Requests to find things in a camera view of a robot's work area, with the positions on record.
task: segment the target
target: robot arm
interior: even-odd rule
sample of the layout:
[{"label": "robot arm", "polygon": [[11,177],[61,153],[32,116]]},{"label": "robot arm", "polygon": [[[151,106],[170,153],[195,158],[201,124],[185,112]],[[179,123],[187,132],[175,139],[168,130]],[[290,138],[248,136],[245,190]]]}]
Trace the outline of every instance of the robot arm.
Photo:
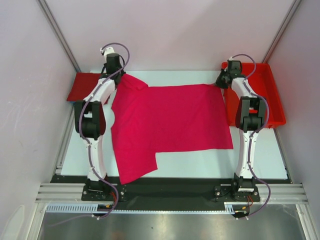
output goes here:
[{"label": "robot arm", "polygon": [[267,106],[253,91],[248,79],[242,75],[240,61],[228,60],[227,68],[221,70],[215,85],[222,89],[231,88],[239,97],[235,125],[240,134],[240,152],[232,181],[232,192],[253,193],[256,191],[256,183],[251,169],[254,169],[255,147],[259,134],[257,130],[264,124]]},{"label": "robot arm", "polygon": [[[97,85],[92,92],[81,101],[77,101],[74,105],[75,130],[79,133],[79,119],[84,105],[87,107],[82,118],[81,130],[87,153],[90,154],[92,165],[95,172],[102,178],[107,177],[107,171],[103,161],[102,140],[103,134],[106,131],[106,120],[103,111],[103,104],[108,100],[110,95],[116,90],[117,85],[121,80],[121,76],[125,73],[121,71],[112,78],[110,75],[118,71],[122,66],[120,64],[120,55],[115,53],[112,47],[101,50],[106,63],[104,68],[106,73],[101,74]],[[92,167],[89,169],[87,188],[99,192],[103,188],[97,175],[93,172]]]}]

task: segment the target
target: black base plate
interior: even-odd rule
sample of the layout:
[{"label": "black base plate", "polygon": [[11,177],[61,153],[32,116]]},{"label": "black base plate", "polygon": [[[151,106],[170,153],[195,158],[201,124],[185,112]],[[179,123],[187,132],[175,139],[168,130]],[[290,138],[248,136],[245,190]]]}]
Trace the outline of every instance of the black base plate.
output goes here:
[{"label": "black base plate", "polygon": [[[127,198],[127,188],[125,185],[116,185],[115,188],[117,189],[119,193],[119,202],[125,202],[128,200]],[[82,190],[82,201],[93,201],[93,202],[99,202],[99,201],[113,201],[114,198],[110,194],[112,191],[111,187],[108,187],[107,189],[101,189],[101,190],[92,190],[90,188],[90,185],[85,184]]]},{"label": "black base plate", "polygon": [[260,202],[260,196],[258,187],[254,188],[253,192],[236,191],[233,192],[231,186],[215,186],[214,187],[214,201],[221,202],[248,202],[248,196],[252,198],[254,202]]}]

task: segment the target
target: red t-shirt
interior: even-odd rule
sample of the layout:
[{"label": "red t-shirt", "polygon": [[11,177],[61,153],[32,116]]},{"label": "red t-shirt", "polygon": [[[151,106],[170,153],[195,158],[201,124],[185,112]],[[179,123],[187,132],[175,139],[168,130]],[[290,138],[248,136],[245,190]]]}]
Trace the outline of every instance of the red t-shirt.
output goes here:
[{"label": "red t-shirt", "polygon": [[125,74],[112,110],[122,184],[156,170],[156,153],[233,148],[222,93],[214,85],[149,87]]}]

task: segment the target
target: white wall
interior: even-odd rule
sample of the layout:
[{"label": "white wall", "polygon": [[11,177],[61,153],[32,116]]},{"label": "white wall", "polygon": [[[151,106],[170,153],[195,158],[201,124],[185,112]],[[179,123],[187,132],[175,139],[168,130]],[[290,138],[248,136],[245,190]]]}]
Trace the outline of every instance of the white wall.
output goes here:
[{"label": "white wall", "polygon": [[90,72],[101,70],[99,50],[110,42],[130,49],[127,70],[220,70],[237,53],[260,62],[293,0],[47,2],[82,72]]},{"label": "white wall", "polygon": [[71,106],[75,71],[35,0],[0,7],[0,235],[48,181]]},{"label": "white wall", "polygon": [[320,227],[320,1],[305,0],[269,64],[284,106],[280,138]]}]

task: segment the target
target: metal floor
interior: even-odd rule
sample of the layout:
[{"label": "metal floor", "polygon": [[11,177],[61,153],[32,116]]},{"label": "metal floor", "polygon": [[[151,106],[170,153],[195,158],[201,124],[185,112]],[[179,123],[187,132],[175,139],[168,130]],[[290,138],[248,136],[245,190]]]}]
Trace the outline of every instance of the metal floor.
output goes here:
[{"label": "metal floor", "polygon": [[46,213],[38,240],[306,239],[293,204],[268,205],[249,220],[214,214],[114,213],[104,220],[81,217],[50,226],[75,216],[70,213]]}]

